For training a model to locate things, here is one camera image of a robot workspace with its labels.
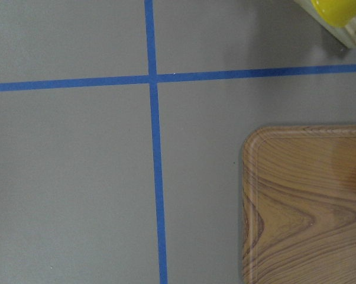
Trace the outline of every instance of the tray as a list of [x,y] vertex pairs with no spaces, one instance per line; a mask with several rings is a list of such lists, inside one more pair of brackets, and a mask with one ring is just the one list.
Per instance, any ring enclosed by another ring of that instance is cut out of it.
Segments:
[[356,284],[356,126],[267,127],[244,145],[246,284]]

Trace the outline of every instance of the yellow object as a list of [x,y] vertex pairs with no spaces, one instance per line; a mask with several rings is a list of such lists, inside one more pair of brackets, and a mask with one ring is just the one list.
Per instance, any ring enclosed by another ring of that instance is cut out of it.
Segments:
[[334,27],[344,27],[356,17],[356,0],[311,1],[319,15]]

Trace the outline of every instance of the blue tape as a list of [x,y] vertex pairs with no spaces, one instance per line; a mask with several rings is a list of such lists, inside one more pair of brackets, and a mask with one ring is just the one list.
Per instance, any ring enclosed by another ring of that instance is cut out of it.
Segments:
[[144,0],[145,24],[147,32],[150,111],[152,125],[154,191],[156,195],[158,264],[160,269],[160,284],[167,284],[167,257],[164,195],[161,161],[160,114],[158,106],[156,39],[154,37],[153,0]]
[[0,92],[76,88],[76,87],[91,87],[91,86],[132,85],[132,84],[147,84],[147,83],[149,83],[149,76],[147,75],[48,80],[48,81],[33,81],[33,82],[0,83]]
[[196,73],[174,73],[158,75],[158,83],[221,80],[221,79],[241,79],[257,77],[276,77],[294,75],[315,75],[331,73],[356,73],[356,64],[330,65],[330,66],[309,66],[309,67],[287,67],[269,69],[250,69],[217,72],[196,72]]

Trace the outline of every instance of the white object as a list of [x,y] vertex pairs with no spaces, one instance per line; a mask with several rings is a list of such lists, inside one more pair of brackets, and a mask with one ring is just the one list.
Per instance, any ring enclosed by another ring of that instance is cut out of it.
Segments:
[[306,10],[317,22],[319,22],[324,28],[326,28],[333,36],[335,36],[340,42],[350,49],[356,48],[356,17],[353,18],[343,28],[336,28],[329,25],[318,14],[315,7],[313,7],[311,0],[294,0],[304,10]]

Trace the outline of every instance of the wood grain pattern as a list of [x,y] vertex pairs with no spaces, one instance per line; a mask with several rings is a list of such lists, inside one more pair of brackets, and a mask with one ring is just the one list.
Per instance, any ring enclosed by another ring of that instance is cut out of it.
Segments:
[[244,145],[246,284],[356,284],[356,126],[270,127]]

